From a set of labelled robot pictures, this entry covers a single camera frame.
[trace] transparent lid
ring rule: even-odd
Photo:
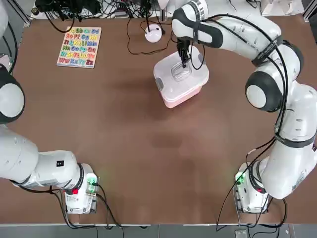
[[[195,67],[201,65],[199,51],[193,47],[192,58]],[[183,68],[178,52],[175,52],[154,67],[158,89],[166,101],[174,102],[207,83],[209,71],[204,64],[199,70],[188,62]]]

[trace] pink container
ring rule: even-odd
[[[198,49],[193,47],[192,59],[196,67],[201,65],[199,55]],[[195,70],[190,62],[183,68],[178,52],[175,52],[154,66],[154,77],[165,105],[173,108],[200,92],[208,82],[209,71],[205,64]]]

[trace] tabletop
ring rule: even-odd
[[[271,17],[283,37],[305,57],[298,79],[317,88],[317,48],[301,15]],[[166,47],[170,26],[156,43],[145,40],[140,19],[129,23],[130,50]],[[277,114],[256,110],[244,94],[255,69],[248,59],[206,49],[209,82],[174,109],[165,107],[154,65],[176,51],[144,56],[127,50],[127,19],[90,19],[75,26],[102,27],[94,69],[56,66],[64,34],[45,20],[25,28],[14,77],[26,95],[26,108],[8,126],[37,144],[39,151],[69,150],[101,178],[109,205],[123,224],[214,224],[233,178],[248,151],[273,135]],[[55,24],[66,28],[70,22]],[[288,223],[317,223],[314,170],[287,197]],[[63,223],[57,200],[29,194],[0,180],[0,223]],[[82,224],[106,223],[106,210],[77,217]],[[260,223],[279,223],[283,203],[272,203]],[[243,215],[242,222],[255,222]],[[232,196],[221,223],[237,223]]]

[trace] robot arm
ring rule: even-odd
[[[7,25],[0,0],[0,38]],[[25,188],[57,186],[65,191],[68,213],[90,213],[96,207],[97,191],[92,168],[77,163],[70,151],[39,152],[34,143],[4,125],[17,120],[25,106],[22,87],[8,68],[8,56],[0,56],[0,178]]]
[[[266,196],[268,192],[272,197],[282,199],[292,193],[316,165],[317,154],[313,144],[317,130],[317,92],[308,85],[296,82],[303,67],[303,56],[296,46],[281,40],[281,30],[275,23],[262,16],[237,16],[257,25],[275,40],[288,74],[287,111],[280,130],[282,139],[274,143],[269,157],[257,161],[250,170],[252,176],[262,180],[262,183],[251,182],[245,176],[244,186],[249,196],[244,196],[243,208],[247,212],[259,212],[256,208],[263,207],[265,201],[265,197],[259,199],[263,198],[259,196],[259,191]],[[243,21],[224,16],[216,21],[217,24],[203,21],[207,17],[208,6],[204,0],[193,0],[174,12],[172,30],[178,39],[177,47],[183,67],[186,67],[191,57],[188,50],[191,41],[233,51],[250,60],[256,60],[271,44],[261,32]],[[268,56],[285,77],[278,53],[272,51]],[[283,93],[283,79],[279,70],[268,60],[257,65],[245,86],[250,104],[267,112],[281,109]],[[246,166],[243,164],[239,172],[244,171]]]

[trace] gray floor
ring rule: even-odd
[[[218,233],[215,226],[182,226],[182,225],[152,225],[146,229],[140,227],[126,227],[124,229],[125,238],[234,238],[235,230],[244,230],[237,226],[228,226]],[[250,229],[250,235],[255,232],[272,232],[274,229],[257,226]],[[279,238],[313,238],[316,237],[316,225],[294,225],[294,228],[284,225],[280,229]],[[258,234],[255,238],[275,238],[275,234]],[[0,227],[1,238],[122,238],[123,233],[120,228],[114,227],[107,231],[104,227],[98,230],[79,229],[72,230],[67,226],[24,226],[24,227]]]

